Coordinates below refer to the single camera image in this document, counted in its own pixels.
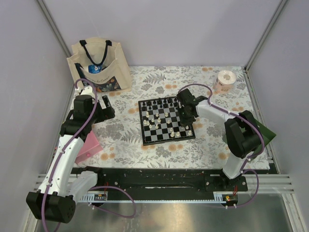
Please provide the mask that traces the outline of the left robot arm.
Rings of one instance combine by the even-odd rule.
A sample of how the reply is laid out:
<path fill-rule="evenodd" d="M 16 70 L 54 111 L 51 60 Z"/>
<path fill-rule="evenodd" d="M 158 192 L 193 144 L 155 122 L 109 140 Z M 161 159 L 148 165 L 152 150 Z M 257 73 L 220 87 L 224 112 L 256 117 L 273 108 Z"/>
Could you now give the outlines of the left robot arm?
<path fill-rule="evenodd" d="M 36 219 L 69 223 L 78 201 L 92 188 L 103 189 L 105 180 L 93 171 L 85 171 L 72 184 L 69 177 L 93 124 L 115 117 L 108 96 L 100 100 L 79 95 L 73 101 L 65 122 L 51 167 L 36 192 L 29 192 L 27 205 Z"/>

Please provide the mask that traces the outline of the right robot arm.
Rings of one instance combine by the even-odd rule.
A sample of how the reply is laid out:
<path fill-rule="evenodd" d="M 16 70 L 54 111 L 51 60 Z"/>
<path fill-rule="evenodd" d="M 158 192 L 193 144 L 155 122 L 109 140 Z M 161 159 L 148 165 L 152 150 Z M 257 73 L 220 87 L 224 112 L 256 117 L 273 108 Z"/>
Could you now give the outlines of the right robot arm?
<path fill-rule="evenodd" d="M 236 177 L 243 173 L 245 163 L 259 146 L 265 147 L 258 125 L 249 111 L 234 113 L 221 108 L 210 101 L 210 97 L 195 97 L 189 89 L 177 94 L 178 111 L 182 127 L 206 118 L 224 127 L 226 142 L 230 150 L 229 158 L 223 168 L 225 176 L 220 178 L 220 187 L 231 191 L 237 186 Z"/>

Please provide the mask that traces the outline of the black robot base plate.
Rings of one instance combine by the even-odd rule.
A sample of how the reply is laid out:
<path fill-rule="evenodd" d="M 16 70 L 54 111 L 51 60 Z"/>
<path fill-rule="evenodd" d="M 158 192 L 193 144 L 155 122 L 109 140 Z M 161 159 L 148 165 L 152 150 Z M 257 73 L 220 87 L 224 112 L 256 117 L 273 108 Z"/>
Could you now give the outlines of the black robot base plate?
<path fill-rule="evenodd" d="M 135 201 L 214 200 L 215 192 L 247 192 L 244 176 L 228 180 L 221 170 L 73 168 L 72 174 L 93 171 L 97 186 L 115 186 Z"/>

